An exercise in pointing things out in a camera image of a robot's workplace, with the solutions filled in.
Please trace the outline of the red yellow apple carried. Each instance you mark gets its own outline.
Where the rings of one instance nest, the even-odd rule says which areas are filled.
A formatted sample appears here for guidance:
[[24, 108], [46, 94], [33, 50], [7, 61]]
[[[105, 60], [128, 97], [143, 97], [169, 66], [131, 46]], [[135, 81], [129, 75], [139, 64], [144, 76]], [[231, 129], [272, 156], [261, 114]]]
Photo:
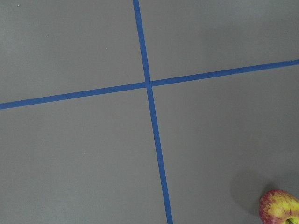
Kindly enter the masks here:
[[284, 190], [270, 190], [259, 202], [263, 224], [298, 224], [299, 199]]

